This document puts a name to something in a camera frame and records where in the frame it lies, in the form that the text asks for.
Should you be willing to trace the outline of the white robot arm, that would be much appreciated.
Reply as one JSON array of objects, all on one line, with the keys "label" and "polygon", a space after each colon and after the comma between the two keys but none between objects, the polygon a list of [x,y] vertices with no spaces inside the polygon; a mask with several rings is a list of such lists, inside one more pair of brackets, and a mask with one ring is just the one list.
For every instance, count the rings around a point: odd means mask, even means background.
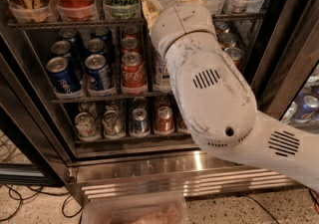
[{"label": "white robot arm", "polygon": [[153,46],[164,60],[181,116],[200,149],[265,168],[319,191],[318,135],[257,109],[255,95],[220,48],[201,0],[141,0]]}]

